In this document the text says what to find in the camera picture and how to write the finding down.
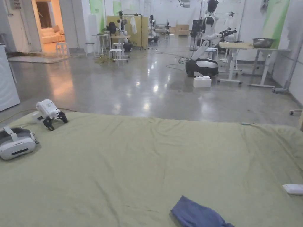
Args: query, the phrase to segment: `gray bowl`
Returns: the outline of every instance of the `gray bowl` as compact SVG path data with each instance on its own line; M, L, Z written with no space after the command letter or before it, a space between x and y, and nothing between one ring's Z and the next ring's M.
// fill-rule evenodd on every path
M270 48L275 41L274 39L254 38L255 48Z

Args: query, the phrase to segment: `doorway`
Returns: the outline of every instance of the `doorway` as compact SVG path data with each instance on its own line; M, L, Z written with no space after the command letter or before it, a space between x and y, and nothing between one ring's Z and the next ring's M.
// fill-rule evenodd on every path
M36 20L44 52L56 53L56 44L65 42L59 0L35 0L39 20Z

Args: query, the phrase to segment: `white remote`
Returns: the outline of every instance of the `white remote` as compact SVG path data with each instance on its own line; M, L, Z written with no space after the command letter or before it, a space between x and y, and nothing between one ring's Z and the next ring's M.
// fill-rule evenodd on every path
M303 184L285 184L283 187L290 195L303 196Z

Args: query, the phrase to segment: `white cabinet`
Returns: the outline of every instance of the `white cabinet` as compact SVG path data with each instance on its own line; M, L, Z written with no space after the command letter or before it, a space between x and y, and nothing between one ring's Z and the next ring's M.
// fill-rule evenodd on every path
M20 103L4 48L0 45L0 111Z

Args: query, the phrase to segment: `folded blue fabric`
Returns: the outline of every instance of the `folded blue fabric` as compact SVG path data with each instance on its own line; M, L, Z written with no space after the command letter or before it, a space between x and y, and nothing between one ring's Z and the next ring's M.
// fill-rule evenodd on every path
M214 210L182 196L171 210L182 227L234 227Z

